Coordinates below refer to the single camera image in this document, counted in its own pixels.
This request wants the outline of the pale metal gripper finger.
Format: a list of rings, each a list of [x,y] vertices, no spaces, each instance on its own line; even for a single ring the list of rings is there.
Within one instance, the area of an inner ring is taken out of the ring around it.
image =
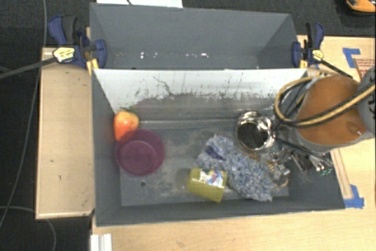
[[[285,153],[285,152],[279,152],[279,153],[271,152],[271,153],[269,153],[269,160],[267,161],[267,167],[269,169],[275,169],[275,168],[284,169],[286,167],[285,166],[286,160],[287,160],[287,153]]]
[[[272,180],[276,188],[286,187],[289,183],[291,171],[289,169],[275,169],[272,172]]]

